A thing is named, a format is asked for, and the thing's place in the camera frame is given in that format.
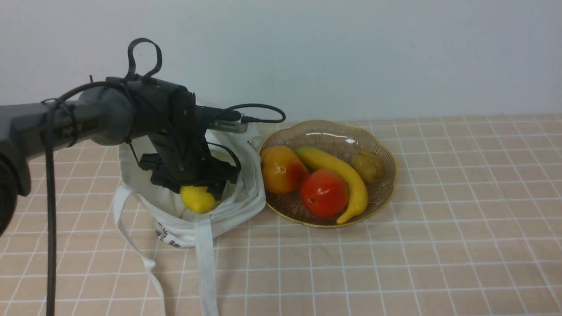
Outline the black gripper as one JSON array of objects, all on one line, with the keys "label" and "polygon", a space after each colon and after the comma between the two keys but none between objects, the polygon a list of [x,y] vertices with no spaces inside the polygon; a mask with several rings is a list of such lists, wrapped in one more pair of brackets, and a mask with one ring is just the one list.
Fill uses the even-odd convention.
[{"label": "black gripper", "polygon": [[151,126],[142,131],[154,146],[154,154],[143,154],[139,166],[150,171],[153,185],[180,194],[183,186],[205,186],[215,201],[223,197],[228,182],[235,184],[241,170],[214,158],[195,109],[195,94],[184,86],[156,79],[133,79],[132,96],[138,114]]}]

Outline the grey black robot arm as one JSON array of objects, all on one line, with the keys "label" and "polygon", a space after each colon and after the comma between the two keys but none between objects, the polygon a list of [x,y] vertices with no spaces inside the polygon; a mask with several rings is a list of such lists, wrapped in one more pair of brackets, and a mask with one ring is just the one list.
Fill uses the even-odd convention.
[{"label": "grey black robot arm", "polygon": [[30,159],[92,140],[102,146],[148,137],[155,153],[133,152],[151,184],[179,193],[205,186],[214,197],[241,166],[212,158],[207,130],[244,133],[248,122],[237,110],[198,106],[184,86],[134,75],[89,83],[66,96],[35,104],[1,107],[1,231],[9,226],[19,196],[31,192]]}]

